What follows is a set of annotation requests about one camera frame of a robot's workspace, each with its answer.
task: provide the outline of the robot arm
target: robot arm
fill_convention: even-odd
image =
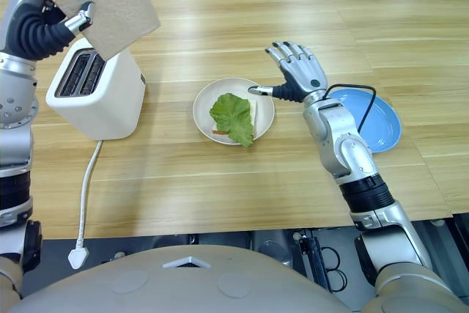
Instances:
[[[325,99],[327,78],[308,48],[274,43],[266,51],[277,62],[286,83],[255,86],[249,92],[304,104],[303,117],[319,149],[322,165],[332,174],[361,236],[355,245],[371,284],[387,265],[411,262],[429,269],[429,255],[388,186],[351,113],[337,100]]]
[[[93,3],[64,21],[51,0],[10,0],[0,31],[0,311],[19,299],[23,272],[40,261],[40,223],[30,221],[36,61],[62,51],[92,24]]]

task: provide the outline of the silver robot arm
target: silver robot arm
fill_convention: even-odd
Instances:
[[[363,312],[465,312],[467,307],[432,272],[428,252],[407,214],[380,176],[371,150],[353,115],[327,99],[327,78],[312,52],[291,42],[266,51],[284,74],[277,87],[253,86],[249,92],[304,104],[303,117],[349,205],[361,235],[355,247],[365,277],[379,295]]]
[[[0,312],[19,300],[23,273],[40,261],[40,223],[29,195],[36,61],[92,24],[93,3],[65,20],[51,0],[10,0],[0,31]]]

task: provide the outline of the green lettuce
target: green lettuce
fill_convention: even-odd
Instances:
[[[229,138],[249,147],[253,144],[254,132],[250,110],[249,100],[226,93],[218,97],[210,109],[210,116],[216,121],[219,131],[227,132]]]

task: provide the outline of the white toaster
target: white toaster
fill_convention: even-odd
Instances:
[[[65,56],[46,102],[90,139],[123,139],[136,129],[144,93],[128,48],[105,62],[84,38]]]

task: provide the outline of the white plug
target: white plug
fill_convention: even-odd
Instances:
[[[68,254],[68,262],[73,269],[80,269],[88,258],[88,249],[85,247],[75,248]]]

